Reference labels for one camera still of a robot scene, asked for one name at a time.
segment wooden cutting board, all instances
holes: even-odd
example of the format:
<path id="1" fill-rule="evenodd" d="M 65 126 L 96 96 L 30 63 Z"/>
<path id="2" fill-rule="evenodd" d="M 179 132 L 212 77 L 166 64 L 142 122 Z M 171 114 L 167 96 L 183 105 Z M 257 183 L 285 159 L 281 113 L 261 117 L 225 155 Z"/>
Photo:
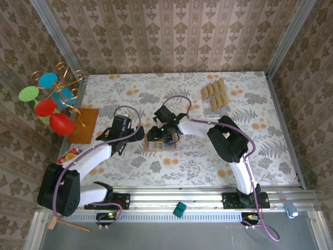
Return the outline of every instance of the wooden cutting board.
<path id="1" fill-rule="evenodd" d="M 85 124 L 85 127 L 82 126 L 78 120 L 79 113 L 76 113 L 74 119 L 75 128 L 73 132 L 69 134 L 67 142 L 90 144 L 92 142 L 99 110 L 97 108 L 79 108 L 79 111 L 81 112 L 80 119 Z"/>

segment gray floor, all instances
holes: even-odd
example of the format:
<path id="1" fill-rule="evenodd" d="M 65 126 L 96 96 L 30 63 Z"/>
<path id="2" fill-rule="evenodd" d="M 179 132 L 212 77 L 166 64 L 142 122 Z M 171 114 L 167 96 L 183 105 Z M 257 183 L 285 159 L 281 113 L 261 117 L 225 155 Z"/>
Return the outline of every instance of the gray floor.
<path id="1" fill-rule="evenodd" d="M 265 214 L 265 222 L 278 231 L 279 243 L 270 240 L 263 229 L 245 230 L 238 223 L 118 223 L 109 230 L 81 223 L 91 233 L 56 225 L 46 230 L 40 249 L 116 250 L 278 250 L 318 249 L 306 214 L 289 219 L 285 213 Z"/>

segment wooden mallet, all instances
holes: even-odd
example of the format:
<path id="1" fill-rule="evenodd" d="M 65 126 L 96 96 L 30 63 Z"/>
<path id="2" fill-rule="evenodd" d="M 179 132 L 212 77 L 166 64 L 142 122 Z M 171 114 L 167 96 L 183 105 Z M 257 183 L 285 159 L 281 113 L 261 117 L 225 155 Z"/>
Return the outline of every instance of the wooden mallet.
<path id="1" fill-rule="evenodd" d="M 79 226 L 79 225 L 76 225 L 74 223 L 70 223 L 70 222 L 67 222 L 67 221 L 59 220 L 54 215 L 52 216 L 50 222 L 48 223 L 47 229 L 53 230 L 57 223 L 64 224 L 64 225 L 67 225 L 67 226 L 70 226 L 70 227 L 73 227 L 73 228 L 81 229 L 81 230 L 89 232 L 89 233 L 92 231 L 90 228 L 85 228 L 83 226 Z"/>

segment floral tablecloth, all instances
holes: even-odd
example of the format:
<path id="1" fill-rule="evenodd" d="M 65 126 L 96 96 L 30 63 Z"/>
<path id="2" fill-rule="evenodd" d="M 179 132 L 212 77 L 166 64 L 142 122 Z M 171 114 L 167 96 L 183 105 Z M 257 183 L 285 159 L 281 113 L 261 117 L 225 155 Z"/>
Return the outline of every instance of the floral tablecloth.
<path id="1" fill-rule="evenodd" d="M 113 112 L 120 105 L 130 105 L 139 110 L 147 133 L 154 125 L 154 112 L 173 95 L 189 97 L 193 102 L 190 115 L 204 118 L 200 90 L 219 77 L 224 78 L 229 97 L 224 111 L 256 143 L 257 150 L 250 157 L 255 178 L 261 184 L 297 184 L 263 72 L 89 76 L 82 107 L 99 109 L 93 138 L 112 125 Z M 167 107 L 176 114 L 185 113 L 188 103 L 175 99 Z M 134 125 L 138 123 L 133 111 L 124 109 L 120 114 L 122 112 L 130 115 Z M 218 157 L 211 142 L 194 135 L 181 136 L 174 151 L 146 152 L 144 140 L 129 143 L 122 156 L 115 154 L 102 162 L 84 178 L 82 184 L 97 180 L 120 186 L 236 185 L 230 165 Z"/>

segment wall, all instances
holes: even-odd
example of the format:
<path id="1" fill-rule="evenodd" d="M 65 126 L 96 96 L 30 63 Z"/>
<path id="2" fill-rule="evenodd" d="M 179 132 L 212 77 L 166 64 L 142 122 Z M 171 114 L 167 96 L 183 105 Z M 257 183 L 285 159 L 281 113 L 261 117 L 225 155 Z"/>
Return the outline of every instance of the wall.
<path id="1" fill-rule="evenodd" d="M 34 71 L 61 61 L 28 1 L 0 1 L 0 249 L 22 249 L 44 168 L 61 140 L 18 99 Z"/>
<path id="2" fill-rule="evenodd" d="M 333 1 L 316 1 L 273 77 L 309 189 L 333 235 Z"/>
<path id="3" fill-rule="evenodd" d="M 263 71 L 300 0 L 47 0 L 90 74 Z"/>

